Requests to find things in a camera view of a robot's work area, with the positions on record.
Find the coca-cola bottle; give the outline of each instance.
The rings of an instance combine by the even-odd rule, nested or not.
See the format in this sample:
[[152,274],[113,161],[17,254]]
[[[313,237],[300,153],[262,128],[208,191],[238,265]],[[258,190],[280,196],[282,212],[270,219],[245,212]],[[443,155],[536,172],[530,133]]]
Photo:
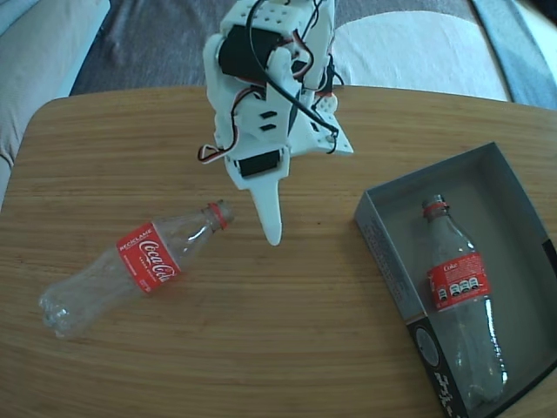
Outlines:
[[81,272],[48,287],[39,300],[44,324],[59,338],[80,336],[100,315],[183,272],[198,249],[232,220],[221,200],[198,213],[139,227]]
[[491,287],[474,243],[458,227],[439,194],[422,203],[432,244],[427,272],[438,334],[468,411],[497,401],[507,371],[493,324]]

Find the open box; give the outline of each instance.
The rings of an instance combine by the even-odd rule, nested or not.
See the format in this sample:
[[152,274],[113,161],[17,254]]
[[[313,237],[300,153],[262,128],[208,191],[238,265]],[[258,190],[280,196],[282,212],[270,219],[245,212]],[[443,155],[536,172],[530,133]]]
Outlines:
[[[501,399],[473,411],[466,411],[454,383],[447,361],[453,354],[443,354],[450,347],[436,332],[443,313],[435,309],[426,277],[431,254],[421,202],[437,193],[482,254],[507,366]],[[495,143],[367,190],[355,217],[447,417],[496,416],[557,367],[557,255]]]

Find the wood grain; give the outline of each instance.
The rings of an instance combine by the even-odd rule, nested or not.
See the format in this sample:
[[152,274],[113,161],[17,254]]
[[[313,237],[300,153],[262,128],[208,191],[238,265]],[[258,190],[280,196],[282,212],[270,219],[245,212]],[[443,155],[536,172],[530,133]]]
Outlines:
[[[117,91],[32,119],[0,215],[2,417],[441,417],[411,339],[352,221],[369,186],[497,141],[553,237],[557,115],[415,91],[345,88],[356,154],[292,161],[284,238],[200,165],[200,88]],[[156,216],[231,201],[237,219],[184,280],[59,341],[37,298]],[[555,417],[557,374],[507,417]]]

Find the table surface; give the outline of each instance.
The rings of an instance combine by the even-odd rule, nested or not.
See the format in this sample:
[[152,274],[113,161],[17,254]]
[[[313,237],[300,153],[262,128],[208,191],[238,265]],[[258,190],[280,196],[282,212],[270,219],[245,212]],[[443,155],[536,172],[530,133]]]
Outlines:
[[[345,88],[356,153],[292,161],[271,247],[248,192],[201,165],[201,88],[60,99],[32,119],[0,216],[0,412],[6,417],[441,417],[352,216],[364,189],[497,141],[557,236],[557,114],[475,98]],[[228,199],[237,219],[181,281],[60,341],[51,283],[148,219]],[[555,417],[557,374],[507,417]]]

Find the gray fabric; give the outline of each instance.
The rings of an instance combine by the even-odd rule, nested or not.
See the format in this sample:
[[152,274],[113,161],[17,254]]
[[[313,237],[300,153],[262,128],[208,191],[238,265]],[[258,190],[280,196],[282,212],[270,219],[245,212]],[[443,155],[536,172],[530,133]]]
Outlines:
[[[235,0],[111,0],[111,12],[71,94],[203,84],[206,39]],[[338,0],[337,25],[397,10],[428,10],[470,21],[467,0]]]
[[514,0],[472,0],[513,101],[557,110],[557,85]]
[[0,155],[11,165],[33,114],[57,97],[83,60],[107,6],[41,0],[0,37]]
[[2,208],[3,197],[6,194],[6,189],[8,189],[10,176],[11,176],[11,166],[4,157],[1,157],[0,158],[0,208]]

